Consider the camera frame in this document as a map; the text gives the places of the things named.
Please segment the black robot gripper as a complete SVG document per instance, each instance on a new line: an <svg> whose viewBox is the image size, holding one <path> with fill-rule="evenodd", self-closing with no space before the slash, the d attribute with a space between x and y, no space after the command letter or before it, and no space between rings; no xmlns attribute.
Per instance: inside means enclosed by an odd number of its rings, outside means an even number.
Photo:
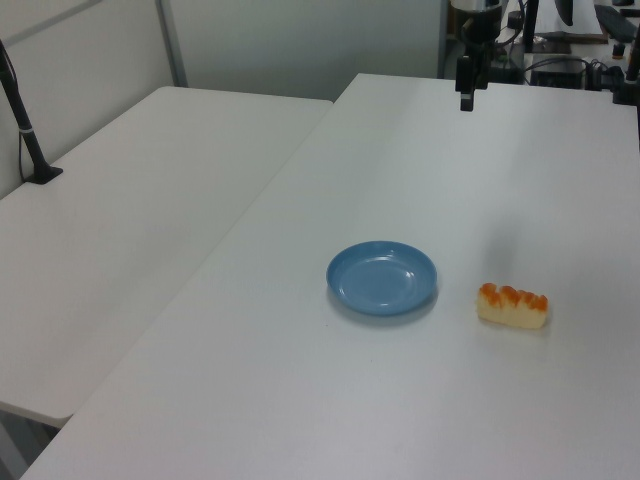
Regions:
<svg viewBox="0 0 640 480"><path fill-rule="evenodd" d="M452 0L456 38L466 46L493 45L500 34L503 3L500 0ZM489 47L477 60L477 88L486 90L489 83ZM467 55L457 59L455 91L460 94L460 110L474 108L474 63Z"/></svg>

